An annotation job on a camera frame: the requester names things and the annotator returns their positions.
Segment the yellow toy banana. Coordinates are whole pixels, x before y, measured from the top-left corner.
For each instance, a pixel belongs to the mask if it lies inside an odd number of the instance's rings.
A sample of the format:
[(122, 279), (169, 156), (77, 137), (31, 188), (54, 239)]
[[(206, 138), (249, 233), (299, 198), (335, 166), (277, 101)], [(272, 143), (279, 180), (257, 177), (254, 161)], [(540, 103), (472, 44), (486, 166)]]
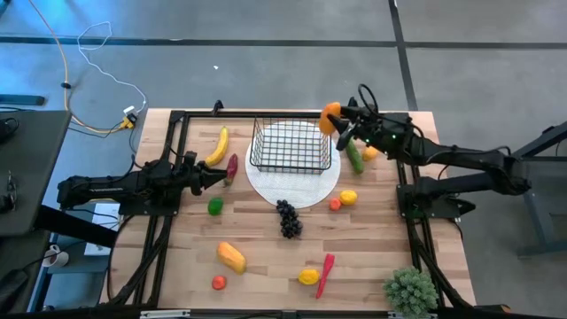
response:
[(206, 157), (205, 163), (209, 167), (213, 167), (219, 164), (226, 154), (228, 145), (229, 145), (229, 131), (226, 127), (222, 127), (219, 134), (219, 141), (216, 146), (216, 149), (214, 150), (214, 152), (212, 152)]

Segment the white paper sheet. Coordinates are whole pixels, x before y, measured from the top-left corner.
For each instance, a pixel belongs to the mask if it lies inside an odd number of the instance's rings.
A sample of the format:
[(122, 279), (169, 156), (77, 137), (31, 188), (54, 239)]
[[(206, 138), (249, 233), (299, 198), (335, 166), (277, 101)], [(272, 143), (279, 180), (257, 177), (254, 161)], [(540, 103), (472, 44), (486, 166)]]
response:
[[(120, 226), (119, 209), (120, 205), (117, 203), (97, 203), (94, 207), (95, 214), (92, 222), (116, 231)], [(85, 256), (108, 256), (109, 253), (109, 247), (95, 244), (86, 244), (84, 249)]]

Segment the green artificial plant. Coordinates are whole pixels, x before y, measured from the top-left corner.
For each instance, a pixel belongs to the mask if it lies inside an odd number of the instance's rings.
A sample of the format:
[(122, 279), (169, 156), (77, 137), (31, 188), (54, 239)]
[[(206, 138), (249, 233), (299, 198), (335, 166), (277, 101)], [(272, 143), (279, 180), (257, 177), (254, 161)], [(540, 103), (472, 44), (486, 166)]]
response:
[(426, 314), (438, 306), (439, 295), (431, 277), (413, 267), (394, 270), (383, 289), (393, 310), (404, 315)]

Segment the red toy chili pepper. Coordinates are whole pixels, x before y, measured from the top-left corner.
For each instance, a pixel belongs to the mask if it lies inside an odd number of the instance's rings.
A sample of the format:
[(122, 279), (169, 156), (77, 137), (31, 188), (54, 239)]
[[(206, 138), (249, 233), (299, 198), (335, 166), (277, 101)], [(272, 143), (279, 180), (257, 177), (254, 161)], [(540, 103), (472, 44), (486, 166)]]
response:
[(325, 285), (327, 283), (327, 278), (334, 266), (334, 262), (335, 262), (335, 255), (331, 254), (331, 253), (327, 253), (325, 256), (325, 260), (323, 263), (323, 268), (322, 268), (322, 275), (319, 281), (319, 285), (318, 285), (318, 289), (317, 289), (317, 293), (315, 295), (315, 297), (317, 299), (320, 299), (322, 297), (322, 294), (324, 292), (324, 288)]

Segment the white mug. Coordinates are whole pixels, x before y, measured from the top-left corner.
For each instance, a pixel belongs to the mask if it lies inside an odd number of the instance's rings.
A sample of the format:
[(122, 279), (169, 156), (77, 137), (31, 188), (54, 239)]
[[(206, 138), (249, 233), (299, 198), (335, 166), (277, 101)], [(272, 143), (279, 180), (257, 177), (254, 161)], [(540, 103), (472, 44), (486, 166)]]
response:
[(63, 251), (58, 245), (51, 245), (44, 253), (42, 266), (45, 268), (62, 268), (69, 260), (67, 252)]

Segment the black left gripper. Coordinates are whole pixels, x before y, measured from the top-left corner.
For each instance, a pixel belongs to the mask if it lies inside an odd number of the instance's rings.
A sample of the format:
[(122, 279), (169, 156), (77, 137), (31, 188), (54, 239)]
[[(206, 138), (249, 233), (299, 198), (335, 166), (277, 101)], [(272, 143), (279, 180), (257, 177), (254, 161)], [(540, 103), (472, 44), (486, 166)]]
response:
[(225, 187), (229, 187), (234, 182), (234, 176), (238, 171), (238, 164), (229, 163), (225, 168), (215, 168), (209, 167), (203, 160), (194, 162), (185, 159), (178, 172), (178, 178), (180, 179), (181, 186), (189, 188), (191, 194), (194, 196), (200, 196), (203, 192), (203, 169), (214, 175), (205, 177), (206, 187), (211, 187), (217, 183), (223, 183)]

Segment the dark purple toy grapes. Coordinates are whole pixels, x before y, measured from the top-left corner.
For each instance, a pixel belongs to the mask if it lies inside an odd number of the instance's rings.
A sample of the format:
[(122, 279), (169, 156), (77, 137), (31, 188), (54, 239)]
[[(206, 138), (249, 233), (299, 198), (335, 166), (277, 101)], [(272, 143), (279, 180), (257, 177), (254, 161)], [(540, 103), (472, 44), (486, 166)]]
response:
[(299, 214), (295, 207), (287, 200), (276, 201), (276, 211), (281, 217), (280, 226), (282, 236), (288, 239), (300, 237), (303, 223), (299, 220)]

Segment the green toy cucumber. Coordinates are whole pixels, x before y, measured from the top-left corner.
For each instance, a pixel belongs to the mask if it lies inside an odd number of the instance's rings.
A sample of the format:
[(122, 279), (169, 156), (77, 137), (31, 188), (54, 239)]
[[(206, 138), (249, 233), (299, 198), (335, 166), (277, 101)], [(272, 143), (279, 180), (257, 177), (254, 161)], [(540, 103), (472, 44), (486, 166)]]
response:
[(348, 141), (345, 152), (355, 174), (362, 174), (364, 172), (363, 160), (352, 138)]

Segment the silver aluminium bracket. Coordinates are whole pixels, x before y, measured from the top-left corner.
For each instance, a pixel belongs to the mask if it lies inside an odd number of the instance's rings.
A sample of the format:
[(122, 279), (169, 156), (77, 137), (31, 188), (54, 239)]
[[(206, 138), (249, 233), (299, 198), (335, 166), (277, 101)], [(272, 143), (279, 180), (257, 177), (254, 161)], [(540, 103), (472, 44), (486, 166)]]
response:
[(190, 310), (166, 309), (148, 310), (140, 313), (139, 319), (189, 319)]
[(390, 311), (387, 314), (387, 319), (438, 319), (436, 314), (420, 314), (420, 315), (404, 315), (402, 313)]

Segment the purple-red toy sweet potato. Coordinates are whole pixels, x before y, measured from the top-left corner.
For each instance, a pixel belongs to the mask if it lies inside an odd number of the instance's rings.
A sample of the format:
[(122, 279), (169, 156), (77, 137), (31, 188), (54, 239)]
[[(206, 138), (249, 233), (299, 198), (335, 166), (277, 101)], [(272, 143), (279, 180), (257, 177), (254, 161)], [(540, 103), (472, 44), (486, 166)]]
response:
[(223, 180), (224, 185), (226, 187), (230, 186), (233, 183), (234, 178), (237, 174), (237, 170), (238, 170), (238, 156), (235, 153), (233, 153), (230, 156), (228, 165), (226, 167), (227, 176)]

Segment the dark grey side table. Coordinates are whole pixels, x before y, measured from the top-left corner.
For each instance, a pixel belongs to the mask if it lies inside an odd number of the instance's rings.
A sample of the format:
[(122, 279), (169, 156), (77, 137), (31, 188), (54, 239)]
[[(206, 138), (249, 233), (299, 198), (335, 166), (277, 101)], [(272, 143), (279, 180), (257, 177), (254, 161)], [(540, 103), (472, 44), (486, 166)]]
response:
[(35, 224), (63, 144), (70, 114), (67, 111), (2, 112), (0, 123), (15, 129), (0, 142), (0, 198), (15, 184), (15, 207), (0, 213), (0, 237), (19, 236)]

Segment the yellow toy mango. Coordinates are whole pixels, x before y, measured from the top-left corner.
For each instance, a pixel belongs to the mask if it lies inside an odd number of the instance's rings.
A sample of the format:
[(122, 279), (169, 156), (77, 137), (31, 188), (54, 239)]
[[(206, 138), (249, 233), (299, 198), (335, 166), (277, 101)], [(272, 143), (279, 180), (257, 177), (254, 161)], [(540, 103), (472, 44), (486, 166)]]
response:
[(228, 242), (220, 242), (216, 249), (217, 259), (232, 269), (238, 275), (243, 275), (246, 270), (246, 259), (234, 246)]

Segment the grey metal table stand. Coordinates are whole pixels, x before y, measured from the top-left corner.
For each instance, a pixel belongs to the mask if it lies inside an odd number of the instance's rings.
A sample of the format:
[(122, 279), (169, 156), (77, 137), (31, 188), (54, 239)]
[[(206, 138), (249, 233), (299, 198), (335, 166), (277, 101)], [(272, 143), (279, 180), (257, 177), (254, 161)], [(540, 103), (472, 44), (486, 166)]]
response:
[[(513, 155), (528, 162), (567, 163), (567, 156), (540, 156), (541, 152), (552, 146), (558, 146), (563, 140), (567, 140), (567, 121), (546, 128), (539, 137), (514, 151)], [(567, 252), (567, 239), (560, 240), (556, 237), (551, 214), (546, 214), (537, 208), (537, 199), (533, 190), (527, 191), (523, 195), (524, 204), (535, 230), (537, 243), (520, 248), (517, 251), (517, 257), (520, 259)]]

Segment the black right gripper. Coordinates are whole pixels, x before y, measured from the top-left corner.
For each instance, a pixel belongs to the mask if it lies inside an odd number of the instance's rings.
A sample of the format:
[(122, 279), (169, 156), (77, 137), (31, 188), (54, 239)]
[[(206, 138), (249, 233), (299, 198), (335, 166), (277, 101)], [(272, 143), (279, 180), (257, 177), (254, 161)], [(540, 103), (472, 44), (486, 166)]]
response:
[(333, 114), (326, 116), (326, 132), (340, 133), (336, 143), (338, 151), (343, 151), (352, 139), (360, 139), (367, 146), (381, 152), (392, 151), (391, 118), (359, 106), (348, 106), (346, 118), (342, 119)]

